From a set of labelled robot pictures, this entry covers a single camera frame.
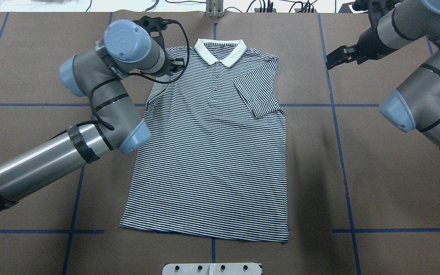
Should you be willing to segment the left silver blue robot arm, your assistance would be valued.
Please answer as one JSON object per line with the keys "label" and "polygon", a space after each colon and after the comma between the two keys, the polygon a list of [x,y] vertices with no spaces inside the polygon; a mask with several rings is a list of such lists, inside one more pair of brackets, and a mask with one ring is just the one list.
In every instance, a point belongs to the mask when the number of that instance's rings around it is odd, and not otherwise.
{"label": "left silver blue robot arm", "polygon": [[65,61],[59,68],[63,84],[75,96],[85,96],[95,119],[74,124],[49,141],[0,165],[0,211],[118,149],[128,154],[143,146],[151,133],[122,84],[140,76],[159,84],[161,76],[187,67],[171,58],[162,31],[173,19],[144,16],[113,21],[92,48]]}

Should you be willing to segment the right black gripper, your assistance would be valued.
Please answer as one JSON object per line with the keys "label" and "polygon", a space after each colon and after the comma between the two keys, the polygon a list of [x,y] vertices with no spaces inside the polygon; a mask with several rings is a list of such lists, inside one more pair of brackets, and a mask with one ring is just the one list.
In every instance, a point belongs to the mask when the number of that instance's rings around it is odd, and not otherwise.
{"label": "right black gripper", "polygon": [[387,47],[381,42],[377,32],[380,19],[380,15],[370,15],[370,27],[362,32],[355,45],[342,45],[326,55],[325,66],[327,70],[353,61],[362,64],[368,60],[380,60],[386,57]]}

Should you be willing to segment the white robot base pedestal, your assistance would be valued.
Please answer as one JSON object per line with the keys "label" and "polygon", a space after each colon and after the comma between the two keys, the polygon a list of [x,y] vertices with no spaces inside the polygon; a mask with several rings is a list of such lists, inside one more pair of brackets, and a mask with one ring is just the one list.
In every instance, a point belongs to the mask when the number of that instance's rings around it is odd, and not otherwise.
{"label": "white robot base pedestal", "polygon": [[171,263],[163,275],[262,275],[262,264],[254,262],[230,263]]}

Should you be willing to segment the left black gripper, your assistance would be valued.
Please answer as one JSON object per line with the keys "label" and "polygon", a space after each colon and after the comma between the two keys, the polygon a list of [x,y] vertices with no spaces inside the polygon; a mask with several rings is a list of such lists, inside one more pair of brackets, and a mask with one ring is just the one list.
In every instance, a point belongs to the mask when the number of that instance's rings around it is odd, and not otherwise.
{"label": "left black gripper", "polygon": [[172,58],[164,47],[162,48],[162,51],[164,55],[164,63],[159,70],[159,77],[164,75],[171,76],[173,73],[178,73],[185,69],[185,59]]}

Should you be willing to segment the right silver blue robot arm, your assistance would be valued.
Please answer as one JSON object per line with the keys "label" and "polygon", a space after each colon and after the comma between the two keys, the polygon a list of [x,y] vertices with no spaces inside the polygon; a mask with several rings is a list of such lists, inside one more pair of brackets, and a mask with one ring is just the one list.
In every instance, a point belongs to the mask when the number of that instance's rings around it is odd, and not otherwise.
{"label": "right silver blue robot arm", "polygon": [[382,103],[380,113],[402,132],[418,130],[440,150],[440,0],[357,0],[370,26],[358,42],[326,55],[325,66],[380,60],[423,37],[438,50]]}

